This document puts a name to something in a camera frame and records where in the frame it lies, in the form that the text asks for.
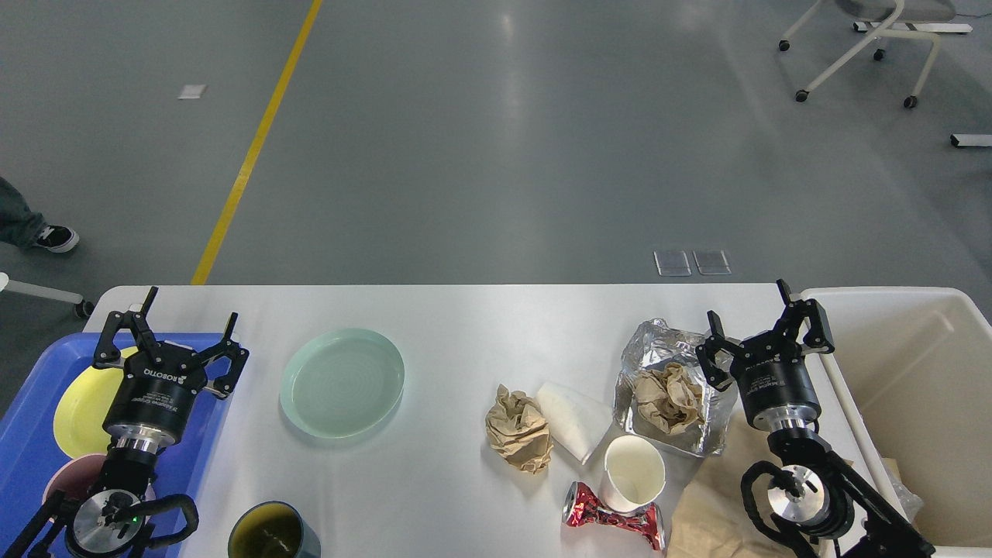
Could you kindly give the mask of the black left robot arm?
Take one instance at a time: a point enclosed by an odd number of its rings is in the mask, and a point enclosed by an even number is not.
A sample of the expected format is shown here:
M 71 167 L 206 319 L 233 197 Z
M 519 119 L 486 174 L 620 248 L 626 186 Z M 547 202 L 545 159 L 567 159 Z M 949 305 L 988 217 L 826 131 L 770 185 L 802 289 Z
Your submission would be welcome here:
M 184 492 L 146 498 L 160 455 L 183 440 L 198 396 L 227 399 L 249 357 L 234 340 L 232 313 L 220 340 L 203 350 L 160 340 L 146 321 L 153 286 L 138 310 L 108 314 L 93 352 L 96 370 L 121 370 L 102 428 L 109 445 L 80 498 L 55 490 L 5 550 L 7 557 L 47 557 L 58 536 L 74 557 L 141 557 L 182 543 L 198 529 L 194 498 Z

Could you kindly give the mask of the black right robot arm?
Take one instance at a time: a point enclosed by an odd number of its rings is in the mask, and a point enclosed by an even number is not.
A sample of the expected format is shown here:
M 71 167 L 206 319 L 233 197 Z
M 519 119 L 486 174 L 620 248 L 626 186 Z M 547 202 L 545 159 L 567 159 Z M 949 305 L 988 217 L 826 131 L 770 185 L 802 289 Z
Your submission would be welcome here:
M 695 350 L 712 388 L 737 386 L 747 423 L 766 433 L 779 459 L 743 474 L 748 519 L 797 557 L 814 557 L 814 544 L 838 543 L 861 508 L 865 532 L 847 556 L 931 557 L 935 547 L 819 434 L 822 407 L 805 357 L 834 352 L 828 315 L 818 301 L 794 298 L 783 280 L 777 286 L 784 308 L 772 329 L 737 342 L 711 311 L 709 334 Z

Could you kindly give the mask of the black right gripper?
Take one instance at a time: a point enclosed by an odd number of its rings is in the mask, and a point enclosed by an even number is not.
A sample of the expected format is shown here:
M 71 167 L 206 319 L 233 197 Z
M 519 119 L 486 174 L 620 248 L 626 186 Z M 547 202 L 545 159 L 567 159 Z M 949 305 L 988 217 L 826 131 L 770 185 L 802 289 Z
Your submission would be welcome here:
M 719 315 L 708 311 L 709 334 L 695 350 L 706 384 L 727 390 L 735 379 L 746 421 L 761 431 L 783 429 L 790 420 L 804 425 L 818 420 L 821 404 L 804 356 L 835 350 L 825 308 L 815 299 L 791 297 L 784 280 L 777 280 L 776 286 L 784 310 L 775 333 L 744 339 L 737 354 L 737 342 L 724 336 Z M 731 374 L 717 364 L 720 353 L 733 358 Z

